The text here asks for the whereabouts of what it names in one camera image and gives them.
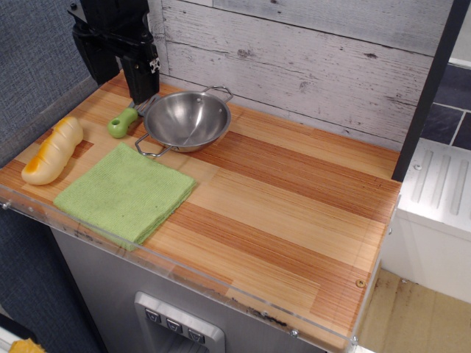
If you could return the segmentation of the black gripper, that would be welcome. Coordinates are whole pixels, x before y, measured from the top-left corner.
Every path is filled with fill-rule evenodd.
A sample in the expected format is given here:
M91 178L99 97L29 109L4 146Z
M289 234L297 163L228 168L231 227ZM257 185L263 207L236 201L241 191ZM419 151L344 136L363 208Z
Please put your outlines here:
M98 85L115 77L121 59L124 76L135 104L160 90L160 59L149 31L147 1L72 1L73 38Z

